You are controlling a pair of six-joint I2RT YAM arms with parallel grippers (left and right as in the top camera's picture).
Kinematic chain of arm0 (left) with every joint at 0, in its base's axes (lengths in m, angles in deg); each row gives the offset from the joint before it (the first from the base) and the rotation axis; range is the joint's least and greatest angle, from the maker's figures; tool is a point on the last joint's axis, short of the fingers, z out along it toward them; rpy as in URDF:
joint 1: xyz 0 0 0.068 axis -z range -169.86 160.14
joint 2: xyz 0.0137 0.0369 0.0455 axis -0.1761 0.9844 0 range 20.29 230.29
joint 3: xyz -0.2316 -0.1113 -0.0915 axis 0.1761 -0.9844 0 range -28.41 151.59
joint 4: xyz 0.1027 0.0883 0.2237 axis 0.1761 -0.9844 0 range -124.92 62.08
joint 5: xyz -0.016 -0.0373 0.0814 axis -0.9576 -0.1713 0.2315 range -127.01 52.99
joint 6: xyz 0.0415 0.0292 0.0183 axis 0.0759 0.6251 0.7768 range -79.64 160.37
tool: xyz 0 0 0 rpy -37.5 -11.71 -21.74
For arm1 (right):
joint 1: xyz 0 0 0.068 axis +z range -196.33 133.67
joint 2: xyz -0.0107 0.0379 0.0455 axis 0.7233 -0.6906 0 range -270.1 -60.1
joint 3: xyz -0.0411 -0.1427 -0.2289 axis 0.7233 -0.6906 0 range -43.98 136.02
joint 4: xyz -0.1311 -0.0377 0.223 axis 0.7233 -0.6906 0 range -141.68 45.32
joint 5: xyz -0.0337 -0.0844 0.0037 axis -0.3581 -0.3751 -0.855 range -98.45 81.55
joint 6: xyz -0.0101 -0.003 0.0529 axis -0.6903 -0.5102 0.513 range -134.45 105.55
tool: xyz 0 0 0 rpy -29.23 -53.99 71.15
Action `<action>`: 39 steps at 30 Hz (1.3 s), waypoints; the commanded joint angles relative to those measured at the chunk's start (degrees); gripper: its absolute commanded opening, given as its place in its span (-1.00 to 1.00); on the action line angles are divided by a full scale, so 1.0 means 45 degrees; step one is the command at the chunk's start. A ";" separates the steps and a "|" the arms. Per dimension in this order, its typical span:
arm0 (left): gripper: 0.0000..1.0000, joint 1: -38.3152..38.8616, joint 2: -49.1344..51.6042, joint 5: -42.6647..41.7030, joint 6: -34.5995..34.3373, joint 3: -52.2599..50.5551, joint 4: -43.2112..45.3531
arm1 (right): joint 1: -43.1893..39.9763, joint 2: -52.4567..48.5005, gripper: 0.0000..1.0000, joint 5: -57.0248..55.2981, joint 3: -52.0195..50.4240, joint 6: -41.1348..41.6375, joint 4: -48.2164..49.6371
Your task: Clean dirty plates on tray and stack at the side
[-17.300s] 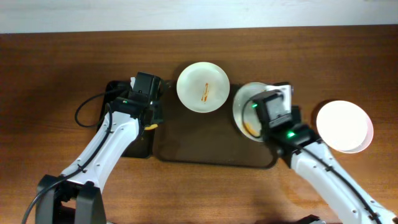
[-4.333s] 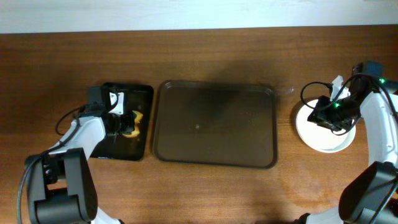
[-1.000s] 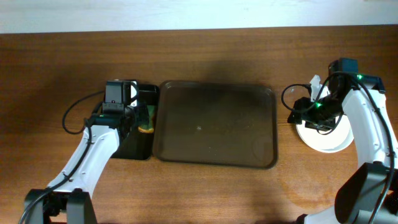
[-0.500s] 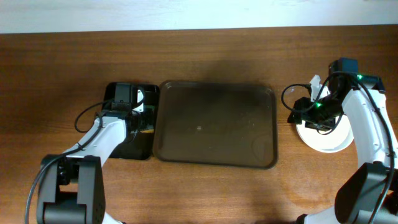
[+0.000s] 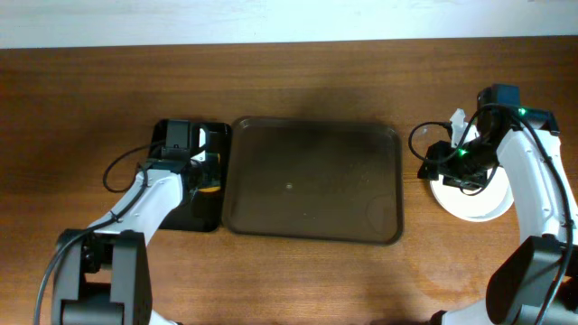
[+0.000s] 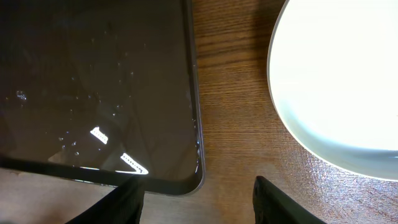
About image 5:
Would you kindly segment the orange green scrub sponge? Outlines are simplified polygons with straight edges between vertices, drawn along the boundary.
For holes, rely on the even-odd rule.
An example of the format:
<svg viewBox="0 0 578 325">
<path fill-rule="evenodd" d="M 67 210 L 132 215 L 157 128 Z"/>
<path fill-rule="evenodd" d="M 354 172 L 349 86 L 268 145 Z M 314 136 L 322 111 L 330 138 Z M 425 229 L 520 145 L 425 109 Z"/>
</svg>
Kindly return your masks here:
<svg viewBox="0 0 578 325">
<path fill-rule="evenodd" d="M 221 164 L 218 153 L 207 153 L 201 163 L 201 181 L 198 189 L 211 193 L 221 189 Z"/>
</svg>

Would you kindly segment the white plate with ketchup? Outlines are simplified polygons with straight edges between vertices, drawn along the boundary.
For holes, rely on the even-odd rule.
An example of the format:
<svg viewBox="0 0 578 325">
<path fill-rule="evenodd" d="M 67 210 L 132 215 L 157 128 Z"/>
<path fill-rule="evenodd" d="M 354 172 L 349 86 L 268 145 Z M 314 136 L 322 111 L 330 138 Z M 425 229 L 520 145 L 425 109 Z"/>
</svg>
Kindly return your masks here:
<svg viewBox="0 0 578 325">
<path fill-rule="evenodd" d="M 475 190 L 461 192 L 459 188 L 429 181 L 436 201 L 450 214 L 469 222 L 487 222 L 507 212 L 514 203 L 505 170 L 499 166 L 489 185 L 479 194 Z"/>
</svg>

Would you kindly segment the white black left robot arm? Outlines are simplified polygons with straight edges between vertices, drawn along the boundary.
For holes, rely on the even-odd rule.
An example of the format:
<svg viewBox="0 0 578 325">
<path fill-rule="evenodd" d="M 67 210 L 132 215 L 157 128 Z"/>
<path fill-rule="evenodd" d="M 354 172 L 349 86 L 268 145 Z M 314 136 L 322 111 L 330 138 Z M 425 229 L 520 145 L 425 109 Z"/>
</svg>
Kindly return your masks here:
<svg viewBox="0 0 578 325">
<path fill-rule="evenodd" d="M 150 160 L 121 200 L 85 229 L 66 229 L 46 276 L 53 324 L 166 324 L 154 310 L 147 245 L 164 220 L 221 187 L 218 155 Z"/>
</svg>

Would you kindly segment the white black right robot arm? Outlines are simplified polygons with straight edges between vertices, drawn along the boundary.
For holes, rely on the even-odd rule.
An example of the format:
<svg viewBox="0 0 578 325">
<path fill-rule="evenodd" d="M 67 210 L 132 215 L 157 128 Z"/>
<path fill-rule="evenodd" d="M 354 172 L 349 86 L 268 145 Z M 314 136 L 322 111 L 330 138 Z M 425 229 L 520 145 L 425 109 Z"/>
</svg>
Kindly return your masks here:
<svg viewBox="0 0 578 325">
<path fill-rule="evenodd" d="M 428 148 L 418 172 L 457 218 L 493 220 L 515 208 L 520 245 L 490 277 L 484 298 L 438 311 L 432 324 L 575 324 L 577 203 L 552 113 L 487 104 L 457 109 L 450 136 Z"/>
</svg>

